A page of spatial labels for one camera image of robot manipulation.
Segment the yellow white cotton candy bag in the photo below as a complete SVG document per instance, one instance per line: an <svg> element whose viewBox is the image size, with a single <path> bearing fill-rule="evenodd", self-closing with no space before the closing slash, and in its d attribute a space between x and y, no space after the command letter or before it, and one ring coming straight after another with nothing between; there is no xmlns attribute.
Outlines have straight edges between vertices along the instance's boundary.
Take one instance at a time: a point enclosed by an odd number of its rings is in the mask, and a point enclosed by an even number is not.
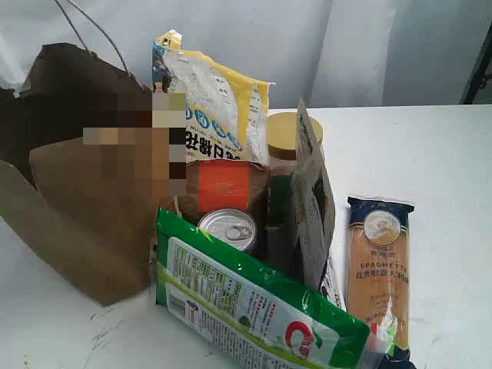
<svg viewBox="0 0 492 369"><path fill-rule="evenodd" d="M156 92L186 97L186 160L223 158L268 166L269 82L181 44L174 29L155 38L151 70Z"/></svg>

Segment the white cat food pouch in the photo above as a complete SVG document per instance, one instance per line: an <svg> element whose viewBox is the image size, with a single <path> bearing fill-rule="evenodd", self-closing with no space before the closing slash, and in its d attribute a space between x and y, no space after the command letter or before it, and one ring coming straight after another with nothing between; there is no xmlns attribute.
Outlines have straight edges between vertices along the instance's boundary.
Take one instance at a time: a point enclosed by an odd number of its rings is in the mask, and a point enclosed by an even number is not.
<svg viewBox="0 0 492 369"><path fill-rule="evenodd" d="M296 162L291 190L302 281L344 310L344 298L331 258L335 206L324 152L302 99L296 116Z"/></svg>

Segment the brown paper bag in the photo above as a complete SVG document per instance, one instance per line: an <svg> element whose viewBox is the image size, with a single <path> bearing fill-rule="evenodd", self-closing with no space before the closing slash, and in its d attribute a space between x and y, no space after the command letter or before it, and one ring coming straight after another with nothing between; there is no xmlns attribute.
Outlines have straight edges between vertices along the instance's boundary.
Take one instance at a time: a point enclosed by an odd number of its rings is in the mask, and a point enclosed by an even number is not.
<svg viewBox="0 0 492 369"><path fill-rule="evenodd" d="M151 282L158 208L185 194L185 100L141 85L84 42L41 45L1 87L1 216L104 306Z"/></svg>

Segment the green snack bag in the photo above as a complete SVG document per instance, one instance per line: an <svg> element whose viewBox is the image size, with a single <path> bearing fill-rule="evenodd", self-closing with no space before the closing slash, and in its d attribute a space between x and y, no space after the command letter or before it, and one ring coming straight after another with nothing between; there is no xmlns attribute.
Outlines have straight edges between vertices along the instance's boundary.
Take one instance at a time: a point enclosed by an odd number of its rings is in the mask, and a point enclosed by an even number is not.
<svg viewBox="0 0 492 369"><path fill-rule="evenodd" d="M377 368L387 353L321 294L178 217L156 220L156 302L242 368Z"/></svg>

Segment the spaghetti package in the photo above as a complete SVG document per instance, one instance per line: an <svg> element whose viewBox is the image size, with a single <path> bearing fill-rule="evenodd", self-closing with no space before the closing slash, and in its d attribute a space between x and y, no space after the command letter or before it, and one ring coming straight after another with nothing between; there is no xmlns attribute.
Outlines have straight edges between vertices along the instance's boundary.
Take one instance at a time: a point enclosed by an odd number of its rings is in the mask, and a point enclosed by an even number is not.
<svg viewBox="0 0 492 369"><path fill-rule="evenodd" d="M389 351L409 349L412 204L348 197L347 309Z"/></svg>

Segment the brown pouch with orange label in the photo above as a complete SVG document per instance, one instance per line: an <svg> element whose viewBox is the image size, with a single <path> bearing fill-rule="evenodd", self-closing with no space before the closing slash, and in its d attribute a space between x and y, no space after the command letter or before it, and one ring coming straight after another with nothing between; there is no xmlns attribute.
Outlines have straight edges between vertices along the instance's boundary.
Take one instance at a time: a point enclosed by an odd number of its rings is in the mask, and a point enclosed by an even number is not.
<svg viewBox="0 0 492 369"><path fill-rule="evenodd" d="M247 213L258 227L257 246L249 255L262 257L270 170L249 161L214 159L187 164L186 175L185 193L171 197L162 207L197 227L207 213L219 209L232 208Z"/></svg>

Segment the dark metal rack frame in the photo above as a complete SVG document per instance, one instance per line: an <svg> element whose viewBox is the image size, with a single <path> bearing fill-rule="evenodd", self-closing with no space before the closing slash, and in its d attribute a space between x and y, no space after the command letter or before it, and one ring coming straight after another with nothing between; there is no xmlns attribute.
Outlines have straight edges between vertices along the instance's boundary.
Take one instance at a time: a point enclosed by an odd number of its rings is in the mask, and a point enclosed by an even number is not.
<svg viewBox="0 0 492 369"><path fill-rule="evenodd" d="M490 34L491 1L462 1L456 30L463 85L461 104L472 104L477 94L478 75L484 70Z"/></svg>

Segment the clear jar with gold lid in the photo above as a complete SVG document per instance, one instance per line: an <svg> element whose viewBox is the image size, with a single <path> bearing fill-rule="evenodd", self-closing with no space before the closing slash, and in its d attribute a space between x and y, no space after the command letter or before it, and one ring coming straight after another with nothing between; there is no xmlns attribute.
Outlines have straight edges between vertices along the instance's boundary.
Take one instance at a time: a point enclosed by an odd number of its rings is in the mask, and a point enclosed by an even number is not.
<svg viewBox="0 0 492 369"><path fill-rule="evenodd" d="M297 242L291 190L291 178L296 162L296 114L297 112L277 113L267 119L271 205L266 232L268 260L277 269L286 271L302 281L301 253ZM315 119L310 118L316 137L321 143L323 129Z"/></svg>

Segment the clear can with pull-tab lid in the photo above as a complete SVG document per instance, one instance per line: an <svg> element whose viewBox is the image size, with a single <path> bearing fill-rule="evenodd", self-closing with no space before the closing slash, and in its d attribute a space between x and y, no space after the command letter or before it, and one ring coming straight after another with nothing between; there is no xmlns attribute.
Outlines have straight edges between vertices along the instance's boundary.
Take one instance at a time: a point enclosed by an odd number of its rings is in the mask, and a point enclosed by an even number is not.
<svg viewBox="0 0 492 369"><path fill-rule="evenodd" d="M198 227L230 246L252 254L257 246L258 227L249 214L232 208L207 213Z"/></svg>

